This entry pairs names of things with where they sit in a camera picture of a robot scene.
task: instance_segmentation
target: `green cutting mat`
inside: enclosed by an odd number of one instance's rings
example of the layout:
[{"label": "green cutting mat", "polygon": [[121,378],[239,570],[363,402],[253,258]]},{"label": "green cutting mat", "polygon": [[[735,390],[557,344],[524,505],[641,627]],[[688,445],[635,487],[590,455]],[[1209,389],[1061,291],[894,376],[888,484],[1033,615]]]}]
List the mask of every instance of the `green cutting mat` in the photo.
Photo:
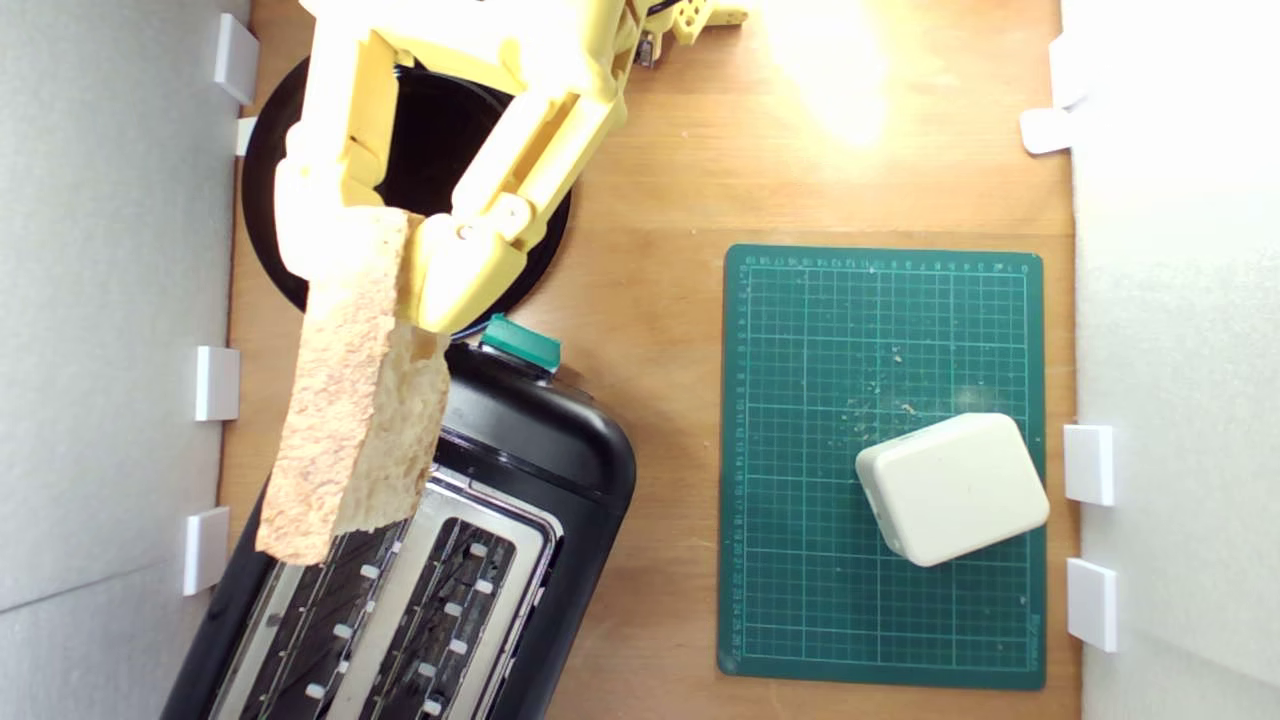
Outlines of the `green cutting mat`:
[{"label": "green cutting mat", "polygon": [[896,556],[860,450],[1011,415],[1044,477],[1039,258],[739,245],[724,263],[721,669],[1044,685],[1044,530],[937,568]]}]

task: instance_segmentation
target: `white box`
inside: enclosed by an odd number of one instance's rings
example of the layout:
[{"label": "white box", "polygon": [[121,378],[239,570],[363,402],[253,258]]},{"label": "white box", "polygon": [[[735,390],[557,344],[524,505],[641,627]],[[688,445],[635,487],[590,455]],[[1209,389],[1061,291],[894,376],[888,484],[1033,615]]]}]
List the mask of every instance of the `white box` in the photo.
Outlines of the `white box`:
[{"label": "white box", "polygon": [[855,469],[884,542],[922,568],[1048,519],[1044,487],[1007,415],[957,415],[868,447]]}]

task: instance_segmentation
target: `wooden surface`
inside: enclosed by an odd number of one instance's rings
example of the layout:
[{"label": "wooden surface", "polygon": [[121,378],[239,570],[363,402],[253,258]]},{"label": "wooden surface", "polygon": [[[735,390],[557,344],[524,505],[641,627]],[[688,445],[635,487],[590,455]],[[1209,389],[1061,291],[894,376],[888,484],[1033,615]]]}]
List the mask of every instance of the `wooden surface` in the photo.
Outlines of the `wooden surface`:
[{"label": "wooden surface", "polygon": [[[628,124],[575,191],[552,272],[515,316],[564,342],[581,384],[627,430],[635,500],[550,717],[1079,717],[1065,629],[1061,433],[1074,416],[1068,158],[1021,150],[1048,102],[1057,0],[774,0],[741,29],[636,69]],[[310,17],[256,0],[259,101],[307,53]],[[727,678],[716,670],[721,273],[735,242],[1001,249],[1044,258],[1050,520],[1048,684],[942,691]],[[274,459],[300,314],[237,225],[230,342],[241,419],[221,502],[238,533]]]}]

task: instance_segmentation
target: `white foam board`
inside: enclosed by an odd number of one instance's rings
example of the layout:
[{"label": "white foam board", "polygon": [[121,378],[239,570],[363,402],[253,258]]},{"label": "white foam board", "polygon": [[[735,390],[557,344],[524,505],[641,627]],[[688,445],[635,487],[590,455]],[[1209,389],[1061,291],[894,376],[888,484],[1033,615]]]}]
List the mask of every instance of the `white foam board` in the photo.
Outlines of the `white foam board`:
[{"label": "white foam board", "polygon": [[[1120,652],[1085,648],[1085,720],[1280,688],[1280,4],[1064,0],[1100,72],[1071,111],[1078,413],[1123,428],[1082,555],[1124,577]],[[1124,659],[1143,647],[1142,666]],[[1129,682],[1097,684],[1125,671]],[[1274,716],[1277,705],[1238,715]],[[1192,703],[1162,719],[1199,719]]]}]

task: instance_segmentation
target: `bread slice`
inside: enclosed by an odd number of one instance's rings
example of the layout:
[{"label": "bread slice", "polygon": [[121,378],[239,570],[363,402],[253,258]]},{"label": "bread slice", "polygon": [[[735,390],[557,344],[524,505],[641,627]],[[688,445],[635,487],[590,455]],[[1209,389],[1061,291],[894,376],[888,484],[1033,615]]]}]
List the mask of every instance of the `bread slice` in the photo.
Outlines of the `bread slice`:
[{"label": "bread slice", "polygon": [[333,537],[408,518],[435,454],[449,374],[447,336],[397,318],[406,241],[421,222],[343,209],[316,249],[293,395],[262,498],[257,548],[324,561]]}]

